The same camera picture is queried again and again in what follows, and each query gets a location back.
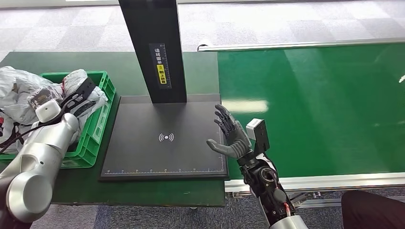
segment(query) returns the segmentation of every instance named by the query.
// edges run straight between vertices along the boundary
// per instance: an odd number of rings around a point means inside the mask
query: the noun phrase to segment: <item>black cable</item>
[[[276,174],[277,174],[277,177],[278,177],[278,169],[277,169],[277,167],[276,167],[276,164],[274,164],[274,162],[272,161],[272,160],[270,160],[270,158],[268,158],[268,156],[267,156],[267,154],[266,153],[263,153],[263,155],[265,156],[265,158],[267,159],[267,160],[269,160],[270,162],[271,162],[271,164],[273,165],[273,167],[274,167],[274,169],[272,169],[272,170],[275,170],[275,172],[276,172]]]
[[[273,161],[271,161],[271,160],[269,160],[269,161],[271,162],[271,164],[272,164],[273,167],[274,167],[274,169],[273,169],[273,168],[270,168],[270,169],[274,171],[274,173],[275,173],[276,176],[277,176],[277,180],[278,180],[278,170],[277,170],[277,168],[276,168],[276,165],[273,163]]]
[[[6,151],[6,149],[7,149],[8,147],[10,147],[10,146],[11,146],[15,141],[17,141],[20,137],[22,137],[22,136],[24,136],[24,135],[26,135],[26,134],[28,134],[28,133],[34,131],[34,130],[39,129],[40,127],[43,127],[43,125],[39,125],[39,126],[37,126],[37,127],[35,127],[35,128],[32,128],[32,129],[30,129],[30,130],[27,130],[27,131],[25,131],[24,133],[22,133],[22,134],[18,135],[17,137],[13,138],[11,141],[9,141],[9,142],[6,144],[6,146],[5,146],[3,149],[0,150],[0,155],[1,155],[1,154],[4,154],[4,151]]]

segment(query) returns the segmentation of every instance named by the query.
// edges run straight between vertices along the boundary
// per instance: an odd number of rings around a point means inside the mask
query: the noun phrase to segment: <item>yellow label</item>
[[[158,68],[158,74],[159,74],[159,80],[161,84],[167,84],[166,81],[166,74],[164,73],[164,66],[163,64],[157,64],[156,65]]]

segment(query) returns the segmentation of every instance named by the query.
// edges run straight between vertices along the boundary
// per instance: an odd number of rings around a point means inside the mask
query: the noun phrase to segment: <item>robotic arm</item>
[[[295,215],[294,206],[280,184],[277,169],[265,154],[270,147],[265,121],[253,119],[246,126],[246,135],[240,122],[225,107],[217,104],[215,108],[219,117],[215,122],[224,133],[228,146],[212,139],[208,139],[207,144],[213,151],[237,159],[244,182],[258,199],[270,229],[308,229],[302,218]],[[249,138],[255,140],[254,150]]]
[[[43,94],[38,95],[41,105],[35,112],[39,121],[8,143],[29,134],[21,151],[0,173],[0,229],[29,229],[32,222],[46,213],[56,176],[79,128],[78,119],[69,112],[84,102],[94,88],[87,78],[60,105]]]

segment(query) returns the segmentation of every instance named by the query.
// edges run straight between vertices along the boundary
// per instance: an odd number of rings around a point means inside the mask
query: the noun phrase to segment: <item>green basket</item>
[[[61,83],[63,78],[69,73],[42,73],[40,76],[54,83]],[[106,94],[108,102],[92,113],[86,120],[86,124],[80,135],[79,142],[75,151],[67,152],[62,162],[62,168],[89,168],[96,163],[98,150],[100,149],[101,139],[103,138],[104,129],[111,104],[115,95],[113,86],[107,72],[105,71],[88,71],[90,77],[98,87]],[[15,158],[13,154],[0,155],[0,163],[8,164]]]

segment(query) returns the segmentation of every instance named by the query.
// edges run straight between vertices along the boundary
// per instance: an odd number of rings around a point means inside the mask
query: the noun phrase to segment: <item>black pad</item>
[[[219,94],[188,95],[187,103],[152,104],[149,96],[122,96],[100,180],[227,177],[216,123]]]

